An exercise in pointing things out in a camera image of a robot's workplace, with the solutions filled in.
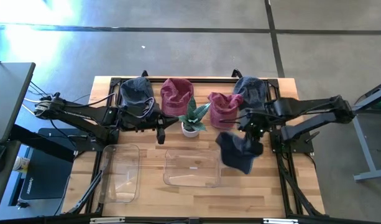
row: clear plastic container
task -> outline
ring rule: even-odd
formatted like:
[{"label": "clear plastic container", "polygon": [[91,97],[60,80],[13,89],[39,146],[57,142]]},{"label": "clear plastic container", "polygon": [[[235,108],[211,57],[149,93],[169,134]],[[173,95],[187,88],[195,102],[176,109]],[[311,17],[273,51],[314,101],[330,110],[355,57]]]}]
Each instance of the clear plastic container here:
[{"label": "clear plastic container", "polygon": [[218,151],[167,150],[164,182],[167,185],[217,187],[220,182]]},{"label": "clear plastic container", "polygon": [[136,198],[139,148],[132,144],[106,146],[102,155],[99,203],[129,203]]}]

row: white pot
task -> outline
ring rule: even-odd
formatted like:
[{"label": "white pot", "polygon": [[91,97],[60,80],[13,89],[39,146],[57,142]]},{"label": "white pot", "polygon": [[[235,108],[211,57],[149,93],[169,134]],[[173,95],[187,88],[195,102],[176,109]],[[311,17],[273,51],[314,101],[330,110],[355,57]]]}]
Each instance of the white pot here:
[{"label": "white pot", "polygon": [[187,131],[185,130],[185,128],[183,127],[183,122],[182,122],[182,131],[183,131],[183,134],[188,137],[188,138],[194,138],[198,135],[198,133],[200,131]]}]

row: dark gray hat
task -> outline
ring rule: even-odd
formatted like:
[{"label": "dark gray hat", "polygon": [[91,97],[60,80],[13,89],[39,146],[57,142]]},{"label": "dark gray hat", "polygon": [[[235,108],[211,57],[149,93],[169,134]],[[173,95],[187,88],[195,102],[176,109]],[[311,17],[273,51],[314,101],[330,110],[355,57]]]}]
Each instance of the dark gray hat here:
[{"label": "dark gray hat", "polygon": [[249,138],[241,139],[230,132],[221,132],[215,142],[221,147],[221,159],[223,164],[241,170],[249,174],[254,159],[264,151],[260,142]]},{"label": "dark gray hat", "polygon": [[146,108],[145,101],[153,97],[153,88],[145,77],[132,78],[120,86],[121,106],[128,106],[131,113],[141,115]]},{"label": "dark gray hat", "polygon": [[257,108],[263,105],[266,99],[266,86],[264,81],[254,77],[242,77],[234,85],[233,94],[240,94],[243,103],[239,109]]}]

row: concrete floor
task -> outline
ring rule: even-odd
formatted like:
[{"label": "concrete floor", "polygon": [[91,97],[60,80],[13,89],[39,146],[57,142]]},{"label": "concrete floor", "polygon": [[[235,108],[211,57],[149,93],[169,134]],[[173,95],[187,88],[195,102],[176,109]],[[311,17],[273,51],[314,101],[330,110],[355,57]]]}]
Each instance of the concrete floor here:
[{"label": "concrete floor", "polygon": [[[263,0],[3,2],[0,22],[269,28]],[[381,0],[270,2],[277,29],[381,30]],[[296,79],[302,100],[341,94],[353,103],[381,83],[381,35],[279,34],[278,46],[285,76]],[[35,62],[33,82],[72,100],[90,92],[96,75],[140,75],[147,70],[150,75],[228,76],[238,68],[243,75],[278,77],[270,34],[57,32],[8,26],[0,30],[0,60]],[[26,110],[17,123],[33,131],[50,127]],[[353,181],[352,175],[368,170],[353,125],[330,124],[320,131],[313,144],[327,214],[381,222],[381,179]],[[19,211],[1,208],[0,219],[51,215],[57,203],[41,200]]]}]

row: pink knit fabric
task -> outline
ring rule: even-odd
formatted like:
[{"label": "pink knit fabric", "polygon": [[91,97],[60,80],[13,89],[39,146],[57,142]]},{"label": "pink knit fabric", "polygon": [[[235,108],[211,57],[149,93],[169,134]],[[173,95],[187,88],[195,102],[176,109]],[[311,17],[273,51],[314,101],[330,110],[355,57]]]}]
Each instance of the pink knit fabric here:
[{"label": "pink knit fabric", "polygon": [[167,115],[186,114],[193,85],[184,78],[168,78],[161,87],[162,111]]},{"label": "pink knit fabric", "polygon": [[222,93],[211,93],[208,96],[211,102],[209,110],[211,125],[215,128],[230,129],[234,123],[222,123],[220,119],[234,119],[237,116],[237,108],[243,102],[240,94],[223,95]]}]

